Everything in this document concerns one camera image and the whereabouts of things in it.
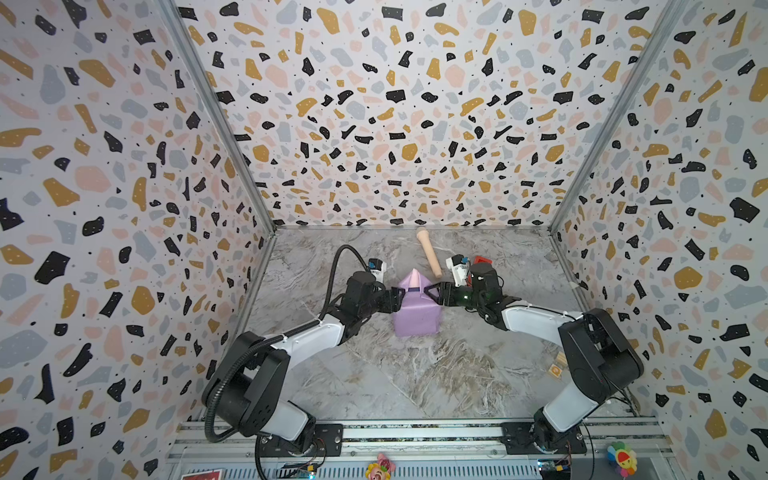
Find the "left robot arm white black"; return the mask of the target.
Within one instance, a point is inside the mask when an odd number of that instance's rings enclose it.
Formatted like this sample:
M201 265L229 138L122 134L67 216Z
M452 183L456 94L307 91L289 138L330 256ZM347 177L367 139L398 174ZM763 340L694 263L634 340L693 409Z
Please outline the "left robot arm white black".
M211 443L235 434L272 436L305 450L316 419L281 399L289 371L344 344L378 313L402 308L406 290L387 287L367 271L354 273L344 293L328 297L317 319L272 337L239 335L204 389L204 433Z

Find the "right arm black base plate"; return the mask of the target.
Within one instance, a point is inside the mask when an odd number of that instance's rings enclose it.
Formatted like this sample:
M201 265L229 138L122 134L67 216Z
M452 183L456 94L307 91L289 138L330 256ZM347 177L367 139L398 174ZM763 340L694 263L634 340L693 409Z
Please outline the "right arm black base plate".
M501 443L508 455L566 455L588 451L578 427L558 432L546 421L512 421L502 423L501 432Z

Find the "pink wrapping paper sheet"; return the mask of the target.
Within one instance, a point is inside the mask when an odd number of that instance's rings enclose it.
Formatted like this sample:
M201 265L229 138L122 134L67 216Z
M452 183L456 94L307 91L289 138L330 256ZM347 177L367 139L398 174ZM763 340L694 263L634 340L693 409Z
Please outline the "pink wrapping paper sheet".
M430 281L417 269L413 269L399 287L405 291L400 309L393 314L394 332L397 337L434 335L439 331L442 310L425 289Z

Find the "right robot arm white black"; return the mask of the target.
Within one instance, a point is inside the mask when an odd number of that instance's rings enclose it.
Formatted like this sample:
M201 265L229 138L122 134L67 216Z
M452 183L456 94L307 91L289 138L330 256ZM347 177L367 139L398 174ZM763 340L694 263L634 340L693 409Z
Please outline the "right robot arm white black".
M439 305L471 310L499 330L553 343L565 355L571 380L536 412L535 432L570 431L609 397L643 375L643 362L607 311L560 311L506 295L489 263L471 266L469 277L467 286L440 282L428 286L426 294Z

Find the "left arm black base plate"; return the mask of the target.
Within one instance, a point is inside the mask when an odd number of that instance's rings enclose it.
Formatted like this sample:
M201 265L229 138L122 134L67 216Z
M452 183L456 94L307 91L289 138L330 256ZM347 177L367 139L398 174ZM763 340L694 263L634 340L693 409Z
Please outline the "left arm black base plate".
M339 457L344 440L341 423L319 423L305 428L295 440L270 435L257 441L262 458Z

